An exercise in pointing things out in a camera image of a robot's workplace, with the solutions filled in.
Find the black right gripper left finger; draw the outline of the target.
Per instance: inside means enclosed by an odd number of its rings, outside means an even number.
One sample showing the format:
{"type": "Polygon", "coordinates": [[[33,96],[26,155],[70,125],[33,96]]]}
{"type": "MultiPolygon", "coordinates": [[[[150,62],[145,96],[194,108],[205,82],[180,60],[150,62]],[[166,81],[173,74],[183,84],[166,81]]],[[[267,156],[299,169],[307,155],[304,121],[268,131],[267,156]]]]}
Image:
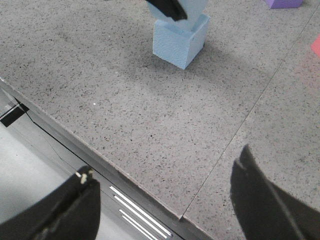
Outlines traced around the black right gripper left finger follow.
{"type": "Polygon", "coordinates": [[[101,219],[100,183],[83,166],[33,206],[0,225],[2,240],[94,240],[101,219]]]}

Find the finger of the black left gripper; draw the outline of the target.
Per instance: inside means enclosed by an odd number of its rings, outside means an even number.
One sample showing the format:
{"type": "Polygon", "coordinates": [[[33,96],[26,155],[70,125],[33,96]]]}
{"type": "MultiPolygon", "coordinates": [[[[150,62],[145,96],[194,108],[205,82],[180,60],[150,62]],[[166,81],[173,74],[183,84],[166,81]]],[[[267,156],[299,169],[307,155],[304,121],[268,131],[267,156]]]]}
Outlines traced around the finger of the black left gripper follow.
{"type": "Polygon", "coordinates": [[[187,20],[188,15],[178,0],[146,0],[166,17],[177,22],[187,20]]]}

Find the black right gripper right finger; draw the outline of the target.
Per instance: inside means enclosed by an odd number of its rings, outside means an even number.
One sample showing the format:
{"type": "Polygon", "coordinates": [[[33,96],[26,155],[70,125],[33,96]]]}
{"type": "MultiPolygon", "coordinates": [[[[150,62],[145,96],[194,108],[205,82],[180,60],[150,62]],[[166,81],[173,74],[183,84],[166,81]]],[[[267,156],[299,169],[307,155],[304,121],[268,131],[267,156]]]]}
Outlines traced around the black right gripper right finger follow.
{"type": "Polygon", "coordinates": [[[245,145],[233,162],[230,198],[247,240],[318,240],[320,213],[268,180],[245,145]]]}

